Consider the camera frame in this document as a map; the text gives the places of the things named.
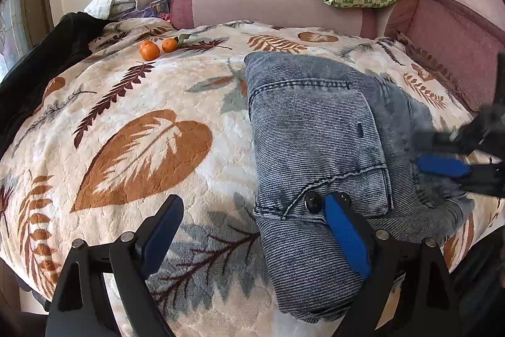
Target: bed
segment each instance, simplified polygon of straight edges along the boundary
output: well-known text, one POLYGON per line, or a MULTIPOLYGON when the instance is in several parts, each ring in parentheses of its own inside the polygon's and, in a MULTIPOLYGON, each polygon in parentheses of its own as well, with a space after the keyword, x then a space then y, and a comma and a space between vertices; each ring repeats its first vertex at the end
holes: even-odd
MULTIPOLYGON (((86 11, 108 18, 116 1, 145 7, 151 0, 94 0, 86 11)), ((475 56, 464 50, 440 57, 447 49, 440 37, 420 31, 426 22, 436 28, 441 10, 426 8, 427 0, 400 0, 376 12, 337 10, 321 0, 170 0, 172 23, 155 17, 109 23, 83 45, 90 56, 42 85, 37 109, 0 161, 0 256, 50 300, 72 240, 114 241, 176 193, 184 219, 160 271, 147 281, 176 335, 331 335, 339 320, 309 324, 278 310, 253 217, 257 179, 244 58, 274 51, 341 61, 398 85, 429 108, 438 130, 454 130, 473 118, 467 108, 492 96, 489 68, 505 33, 497 26, 502 21, 486 20, 472 0, 458 0, 457 7, 431 1, 445 5, 451 24, 464 21, 472 29, 458 32, 458 44, 485 39, 492 46, 479 49, 479 71, 469 70, 475 56), (468 99, 455 96, 446 69, 428 71, 410 58, 412 48, 395 39, 399 32, 454 74, 463 65, 460 87, 468 99), (181 34, 189 37, 175 52, 141 58, 141 41, 161 46, 181 34)), ((465 158, 487 160, 479 153, 465 158)), ((473 212, 443 239, 450 270, 504 224, 503 201, 469 197, 473 212)), ((134 335, 114 278, 106 283, 122 334, 134 335)), ((381 323, 392 317, 398 296, 396 287, 381 323)))
MULTIPOLYGON (((184 199, 183 223, 162 268, 147 282, 177 335, 328 335, 336 327, 303 323, 276 306, 252 215, 256 169, 243 63, 248 53, 344 61, 423 102, 438 129, 472 118, 399 43, 381 38, 251 21, 175 31, 148 18, 110 23, 89 47, 91 56, 49 84, 41 109, 26 120, 0 163, 9 196, 1 257, 51 299, 73 239, 113 241, 177 193, 184 199), (140 59, 141 40, 161 44, 181 33, 190 37, 176 52, 152 62, 140 59)), ((471 197, 474 212, 444 245, 451 269, 499 221, 498 199, 471 197)), ((122 333, 133 335, 112 277, 107 284, 122 333)), ((396 297, 393 291, 384 318, 396 297)))

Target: denim jacket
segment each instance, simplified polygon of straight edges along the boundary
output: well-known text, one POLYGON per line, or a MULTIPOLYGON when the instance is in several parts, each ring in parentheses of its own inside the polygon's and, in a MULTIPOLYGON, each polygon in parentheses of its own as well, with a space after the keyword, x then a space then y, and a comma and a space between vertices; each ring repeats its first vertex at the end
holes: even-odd
POLYGON ((341 316, 363 279, 347 264, 324 209, 305 195, 346 192, 374 229, 439 243, 473 201, 443 177, 419 172, 413 131, 433 129, 428 108, 396 85, 330 59, 246 56, 258 167, 254 214, 279 309, 316 322, 341 316))

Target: dark fabric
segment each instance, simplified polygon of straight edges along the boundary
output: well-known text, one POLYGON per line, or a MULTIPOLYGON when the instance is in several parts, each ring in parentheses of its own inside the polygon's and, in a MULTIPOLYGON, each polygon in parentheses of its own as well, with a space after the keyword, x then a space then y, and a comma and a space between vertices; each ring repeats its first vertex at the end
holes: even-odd
POLYGON ((0 83, 0 159, 42 100, 51 79, 92 52, 88 43, 109 21, 67 13, 40 45, 20 59, 0 83))
POLYGON ((499 283, 502 247, 502 229, 498 229, 474 245, 451 274, 464 336, 505 335, 505 291, 499 283))

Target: orange fruit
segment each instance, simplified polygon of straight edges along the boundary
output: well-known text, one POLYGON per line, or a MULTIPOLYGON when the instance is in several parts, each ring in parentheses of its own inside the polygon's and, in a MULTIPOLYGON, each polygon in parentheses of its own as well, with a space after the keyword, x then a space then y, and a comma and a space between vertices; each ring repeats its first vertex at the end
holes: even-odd
POLYGON ((140 52, 140 56, 144 60, 155 60, 158 56, 160 56, 160 48, 151 41, 143 41, 138 47, 138 51, 140 52))
POLYGON ((164 52, 169 53, 177 49, 177 41, 174 38, 165 39, 161 45, 164 52))

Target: jacket pocket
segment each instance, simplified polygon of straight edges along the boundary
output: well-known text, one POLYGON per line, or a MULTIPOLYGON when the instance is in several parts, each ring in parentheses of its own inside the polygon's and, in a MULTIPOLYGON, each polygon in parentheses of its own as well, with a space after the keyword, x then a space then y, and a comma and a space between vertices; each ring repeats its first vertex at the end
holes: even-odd
POLYGON ((249 116, 258 166, 255 213, 326 222, 304 197, 350 195, 365 217, 392 209, 391 186, 375 120, 363 94, 345 81, 305 79, 251 91, 249 116))

